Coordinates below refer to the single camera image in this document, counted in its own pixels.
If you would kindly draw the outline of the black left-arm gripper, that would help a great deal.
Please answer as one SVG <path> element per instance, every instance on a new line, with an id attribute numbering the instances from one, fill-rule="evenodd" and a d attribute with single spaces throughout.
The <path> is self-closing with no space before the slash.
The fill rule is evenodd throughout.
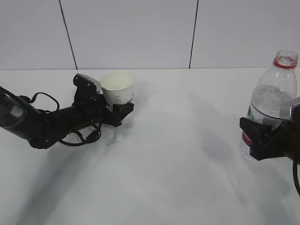
<path id="1" fill-rule="evenodd" d="M 113 104 L 112 111 L 106 105 L 106 100 L 103 94 L 95 93 L 91 95 L 92 103 L 96 109 L 96 116 L 91 119 L 93 124 L 111 125 L 118 127 L 122 121 L 134 110 L 133 103 L 123 105 Z"/>

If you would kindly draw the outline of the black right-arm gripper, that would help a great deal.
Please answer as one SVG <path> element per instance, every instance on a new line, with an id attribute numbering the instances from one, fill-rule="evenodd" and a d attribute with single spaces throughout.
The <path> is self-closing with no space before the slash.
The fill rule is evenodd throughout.
<path id="1" fill-rule="evenodd" d="M 251 141 L 250 155 L 258 161 L 287 157 L 300 159 L 300 126 L 294 122 L 273 126 L 240 118 L 240 128 Z"/>

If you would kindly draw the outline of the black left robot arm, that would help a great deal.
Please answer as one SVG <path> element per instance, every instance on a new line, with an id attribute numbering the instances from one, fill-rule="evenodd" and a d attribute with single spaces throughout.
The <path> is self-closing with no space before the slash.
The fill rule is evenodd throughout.
<path id="1" fill-rule="evenodd" d="M 126 103 L 109 110 L 104 95 L 95 89 L 78 87 L 70 107 L 57 106 L 52 112 L 32 106 L 37 96 L 16 96 L 0 89 L 1 128 L 35 149 L 48 149 L 57 142 L 70 147 L 94 143 L 101 137 L 103 124 L 118 127 L 134 109 L 134 104 Z"/>

